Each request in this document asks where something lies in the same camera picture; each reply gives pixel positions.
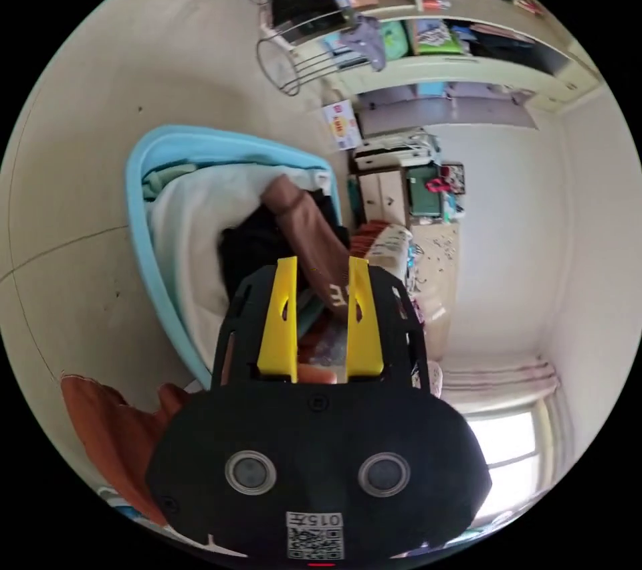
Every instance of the laundry basket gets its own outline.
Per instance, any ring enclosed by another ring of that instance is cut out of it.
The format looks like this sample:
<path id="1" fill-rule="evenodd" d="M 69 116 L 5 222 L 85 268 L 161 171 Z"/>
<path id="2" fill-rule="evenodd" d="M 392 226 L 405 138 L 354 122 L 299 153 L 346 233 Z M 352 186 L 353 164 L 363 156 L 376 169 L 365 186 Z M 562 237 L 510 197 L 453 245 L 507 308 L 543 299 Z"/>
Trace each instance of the laundry basket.
<path id="1" fill-rule="evenodd" d="M 336 178 L 330 165 L 316 155 L 277 142 L 197 126 L 161 126 L 147 133 L 133 148 L 125 168 L 125 190 L 138 269 L 167 336 L 187 369 L 208 389 L 211 373 L 187 334 L 158 268 L 142 193 L 142 180 L 150 171 L 185 163 L 199 167 L 261 164 L 328 171 L 330 196 L 339 222 L 341 210 Z"/>

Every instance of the wall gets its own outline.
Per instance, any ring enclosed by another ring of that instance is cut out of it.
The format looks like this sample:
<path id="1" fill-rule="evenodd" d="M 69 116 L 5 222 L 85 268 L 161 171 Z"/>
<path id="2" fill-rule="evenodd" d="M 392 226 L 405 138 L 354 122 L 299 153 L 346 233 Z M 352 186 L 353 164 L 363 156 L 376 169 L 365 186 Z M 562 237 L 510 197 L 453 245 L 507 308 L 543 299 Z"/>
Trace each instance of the wall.
<path id="1" fill-rule="evenodd" d="M 642 333 L 642 171 L 607 88 L 562 115 L 573 243 L 544 355 L 556 366 L 581 455 L 627 378 Z"/>
<path id="2" fill-rule="evenodd" d="M 443 125 L 445 159 L 466 170 L 457 304 L 448 357 L 538 353 L 558 296 L 567 226 L 561 127 Z"/>

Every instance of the bookshelf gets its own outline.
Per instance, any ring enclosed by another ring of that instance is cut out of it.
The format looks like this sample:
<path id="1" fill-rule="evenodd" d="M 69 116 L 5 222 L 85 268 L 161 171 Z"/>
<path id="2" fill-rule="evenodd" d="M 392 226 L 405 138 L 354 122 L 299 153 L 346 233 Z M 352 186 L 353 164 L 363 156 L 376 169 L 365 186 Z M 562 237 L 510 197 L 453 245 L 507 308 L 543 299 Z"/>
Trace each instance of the bookshelf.
<path id="1" fill-rule="evenodd" d="M 369 67 L 349 69 L 338 73 L 331 84 L 346 96 L 354 91 L 364 92 L 376 88 L 421 81 L 480 81 L 505 83 L 518 88 L 534 90 L 537 95 L 532 104 L 538 108 L 555 111 L 571 103 L 599 85 L 601 77 L 586 51 L 571 33 L 546 12 L 536 13 L 524 7 L 524 0 L 447 0 L 445 9 L 425 9 L 423 0 L 377 0 L 378 4 L 361 11 L 381 21 L 413 19 L 446 19 L 469 23 L 482 23 L 508 29 L 530 37 L 540 45 L 540 53 L 556 58 L 549 72 L 521 66 L 507 61 L 485 58 L 447 56 L 411 56 L 389 62 L 380 73 Z M 270 8 L 262 6 L 260 29 L 262 36 L 273 33 Z M 325 50 L 322 40 L 339 27 L 302 36 L 283 42 L 297 60 L 318 55 Z"/>

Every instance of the hanging cloth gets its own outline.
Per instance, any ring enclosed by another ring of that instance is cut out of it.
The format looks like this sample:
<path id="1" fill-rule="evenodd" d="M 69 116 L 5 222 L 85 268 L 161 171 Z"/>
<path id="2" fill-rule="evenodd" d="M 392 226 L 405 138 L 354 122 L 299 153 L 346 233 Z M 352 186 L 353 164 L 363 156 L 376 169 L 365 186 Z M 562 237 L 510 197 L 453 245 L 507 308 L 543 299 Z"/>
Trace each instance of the hanging cloth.
<path id="1" fill-rule="evenodd" d="M 377 72 L 386 68 L 386 46 L 376 17 L 355 13 L 354 26 L 339 35 L 339 43 L 365 57 Z"/>

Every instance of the pink curtain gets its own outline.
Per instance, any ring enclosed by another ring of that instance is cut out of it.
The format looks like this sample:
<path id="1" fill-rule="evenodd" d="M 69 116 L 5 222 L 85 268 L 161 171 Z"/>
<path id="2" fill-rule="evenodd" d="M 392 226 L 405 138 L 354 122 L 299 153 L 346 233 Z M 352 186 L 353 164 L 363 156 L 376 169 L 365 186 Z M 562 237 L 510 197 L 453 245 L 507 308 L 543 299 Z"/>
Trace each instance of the pink curtain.
<path id="1" fill-rule="evenodd" d="M 526 405 L 560 385 L 554 367 L 541 357 L 446 357 L 441 369 L 441 397 L 462 413 Z"/>

